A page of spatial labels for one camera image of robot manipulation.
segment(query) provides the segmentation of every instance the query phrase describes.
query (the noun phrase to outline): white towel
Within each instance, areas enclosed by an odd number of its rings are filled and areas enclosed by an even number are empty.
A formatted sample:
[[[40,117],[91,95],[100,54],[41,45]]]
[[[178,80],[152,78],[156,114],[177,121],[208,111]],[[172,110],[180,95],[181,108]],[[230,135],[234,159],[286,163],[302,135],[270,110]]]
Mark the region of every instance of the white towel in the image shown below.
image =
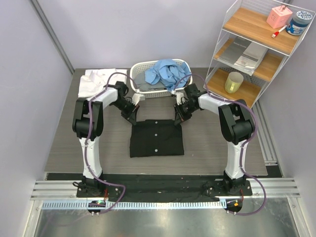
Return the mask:
[[[85,75],[81,76],[79,84],[78,97],[92,97],[102,91],[109,77],[114,72],[127,73],[126,69],[89,69],[85,70]],[[115,74],[111,77],[109,84],[115,85],[117,81],[122,81],[126,84],[126,76]]]

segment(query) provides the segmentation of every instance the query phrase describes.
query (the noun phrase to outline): wall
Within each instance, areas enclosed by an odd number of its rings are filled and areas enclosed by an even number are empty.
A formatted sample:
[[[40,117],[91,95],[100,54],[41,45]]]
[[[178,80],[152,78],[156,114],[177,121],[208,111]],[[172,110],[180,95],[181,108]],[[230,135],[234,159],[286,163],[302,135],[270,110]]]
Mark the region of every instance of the wall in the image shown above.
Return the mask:
[[[71,75],[27,0],[0,7],[0,236],[22,236]]]
[[[74,68],[181,58],[208,67],[235,0],[39,0]]]
[[[315,0],[297,0],[293,4],[316,10]],[[282,171],[285,176],[295,178],[316,236],[315,39],[316,21],[260,102],[271,128]]]

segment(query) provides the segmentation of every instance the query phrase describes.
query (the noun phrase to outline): book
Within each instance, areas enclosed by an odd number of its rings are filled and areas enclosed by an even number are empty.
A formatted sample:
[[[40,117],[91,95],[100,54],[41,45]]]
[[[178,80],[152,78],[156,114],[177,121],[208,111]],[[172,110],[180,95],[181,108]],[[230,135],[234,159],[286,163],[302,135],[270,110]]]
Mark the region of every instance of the book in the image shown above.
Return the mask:
[[[262,45],[236,37],[217,60],[252,76],[267,51]]]

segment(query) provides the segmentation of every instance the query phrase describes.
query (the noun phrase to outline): yellow mug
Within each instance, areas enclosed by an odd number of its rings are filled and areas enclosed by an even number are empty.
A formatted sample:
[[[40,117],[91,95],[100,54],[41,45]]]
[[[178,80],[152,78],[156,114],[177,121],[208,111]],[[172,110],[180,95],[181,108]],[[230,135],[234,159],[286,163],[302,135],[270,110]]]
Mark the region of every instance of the yellow mug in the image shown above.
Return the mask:
[[[229,73],[226,83],[225,83],[225,90],[229,94],[235,93],[239,89],[242,82],[243,82],[243,75],[241,73],[238,73],[238,72]]]

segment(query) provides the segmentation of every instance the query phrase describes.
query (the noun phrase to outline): blue container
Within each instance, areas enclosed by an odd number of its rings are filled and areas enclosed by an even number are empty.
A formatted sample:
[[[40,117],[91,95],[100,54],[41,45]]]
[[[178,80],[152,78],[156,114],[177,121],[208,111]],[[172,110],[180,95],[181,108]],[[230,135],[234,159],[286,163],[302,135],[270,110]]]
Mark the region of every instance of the blue container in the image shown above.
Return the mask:
[[[300,36],[305,28],[310,24],[313,15],[306,11],[298,11],[286,27],[286,31],[294,36]]]

